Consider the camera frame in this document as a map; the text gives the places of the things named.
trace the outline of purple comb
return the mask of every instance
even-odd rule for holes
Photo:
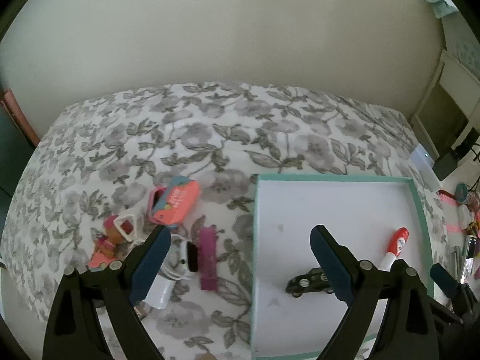
[[[200,288],[217,291],[217,232],[215,226],[200,229],[198,254]]]

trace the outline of gray leaf pattern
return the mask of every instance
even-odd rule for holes
[[[200,202],[174,232],[197,242],[201,227],[217,225],[218,291],[181,280],[167,309],[147,307],[142,323],[165,358],[247,359],[258,174],[411,177],[435,261],[445,262],[441,204],[409,161],[416,143],[397,111],[304,88],[205,82],[105,95],[69,106],[43,137],[13,196],[0,253],[46,320],[63,269],[85,269],[104,218],[145,207],[149,191],[176,175],[196,179]],[[118,346],[106,313],[100,320]]]

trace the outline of metal screw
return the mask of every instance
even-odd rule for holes
[[[110,263],[109,267],[112,271],[116,271],[122,267],[122,262],[119,259],[116,259]]]
[[[66,266],[65,269],[63,270],[63,274],[66,276],[70,276],[75,272],[75,268],[72,266]]]
[[[405,269],[405,272],[407,273],[407,275],[409,276],[416,276],[417,275],[417,271],[412,268],[411,266],[409,266],[407,269]]]
[[[363,259],[362,261],[360,261],[360,268],[361,269],[369,271],[372,267],[373,267],[373,265],[367,259]]]

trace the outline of blue gripper pad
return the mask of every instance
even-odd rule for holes
[[[338,300],[345,302],[349,307],[355,296],[352,289],[352,278],[339,257],[332,250],[319,228],[316,226],[310,233],[310,248],[318,264],[325,271],[328,282],[333,288]]]
[[[430,277],[440,287],[447,298],[454,298],[458,292],[459,282],[455,280],[440,264],[434,264],[430,268]]]
[[[152,242],[142,261],[131,276],[131,288],[128,300],[132,306],[135,306],[141,300],[144,300],[148,290],[152,286],[162,262],[169,252],[171,244],[170,230],[163,228]]]

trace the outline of marker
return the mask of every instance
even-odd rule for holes
[[[388,244],[387,253],[383,257],[382,262],[378,266],[381,271],[390,271],[390,267],[402,252],[405,244],[409,239],[409,231],[405,227],[399,228]]]
[[[205,291],[217,291],[217,232],[215,226],[200,230],[200,288]]]

